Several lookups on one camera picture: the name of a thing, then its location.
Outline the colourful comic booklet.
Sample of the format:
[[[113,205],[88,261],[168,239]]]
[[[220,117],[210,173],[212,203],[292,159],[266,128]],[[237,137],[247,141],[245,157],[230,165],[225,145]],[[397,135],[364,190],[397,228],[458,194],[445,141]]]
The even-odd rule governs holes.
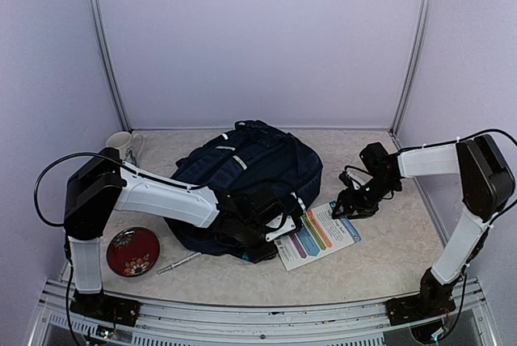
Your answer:
[[[361,237],[345,217],[332,218],[335,201],[308,210],[301,218],[301,228],[275,240],[280,259],[287,272],[320,260],[359,243]]]

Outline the navy blue student backpack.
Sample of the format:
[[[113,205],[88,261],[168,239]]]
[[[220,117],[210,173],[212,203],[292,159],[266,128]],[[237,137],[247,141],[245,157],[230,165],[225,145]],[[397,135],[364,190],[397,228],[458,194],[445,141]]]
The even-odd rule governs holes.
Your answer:
[[[242,120],[176,162],[180,182],[220,190],[221,213],[207,228],[166,219],[188,250],[207,255],[242,254],[266,242],[267,224],[291,211],[295,192],[307,208],[320,193],[322,160],[291,133],[261,120]]]

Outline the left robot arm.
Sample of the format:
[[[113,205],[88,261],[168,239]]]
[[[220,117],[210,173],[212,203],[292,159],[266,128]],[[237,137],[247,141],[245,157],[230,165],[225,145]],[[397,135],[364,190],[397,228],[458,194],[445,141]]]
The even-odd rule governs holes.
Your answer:
[[[147,213],[208,230],[243,247],[259,262],[275,253],[276,238],[297,228],[305,213],[295,191],[277,196],[269,187],[250,194],[210,184],[185,184],[144,171],[105,148],[66,184],[64,229],[69,243],[74,293],[70,312],[106,323],[133,327],[141,304],[104,293],[100,241],[113,211]]]

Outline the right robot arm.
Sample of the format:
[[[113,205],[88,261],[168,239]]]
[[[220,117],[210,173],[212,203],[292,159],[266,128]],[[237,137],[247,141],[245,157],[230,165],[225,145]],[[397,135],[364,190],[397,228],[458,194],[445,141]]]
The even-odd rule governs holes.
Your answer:
[[[466,281],[470,263],[481,251],[494,222],[516,206],[515,176],[487,129],[451,141],[424,144],[389,153],[374,142],[359,153],[361,172],[369,179],[357,184],[346,166],[339,178],[345,188],[332,210],[334,219],[373,216],[381,201],[402,190],[404,179],[448,176],[457,188],[449,197],[456,225],[443,251],[428,268],[419,291],[385,303],[391,325],[401,325],[458,310],[452,292]]]

